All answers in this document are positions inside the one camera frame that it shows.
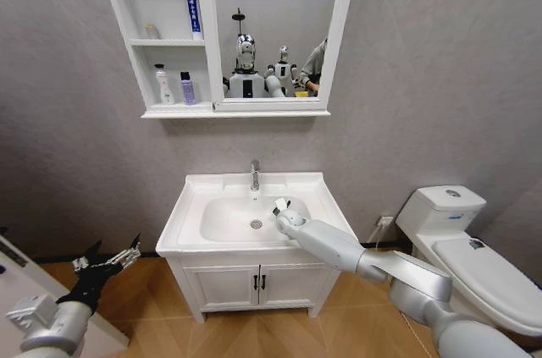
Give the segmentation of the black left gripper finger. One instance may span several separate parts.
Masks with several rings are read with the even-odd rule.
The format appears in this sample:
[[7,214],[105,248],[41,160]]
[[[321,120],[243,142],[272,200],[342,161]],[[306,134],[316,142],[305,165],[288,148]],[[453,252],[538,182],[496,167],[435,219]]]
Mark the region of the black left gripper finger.
[[102,240],[98,240],[91,245],[82,256],[78,256],[72,261],[72,267],[75,274],[80,274],[87,268],[97,264],[97,261],[100,259],[98,251],[101,248],[101,245]]
[[91,268],[124,270],[141,256],[140,244],[141,236],[137,235],[127,249],[119,251],[112,256],[106,256],[105,254],[97,255],[91,262]]

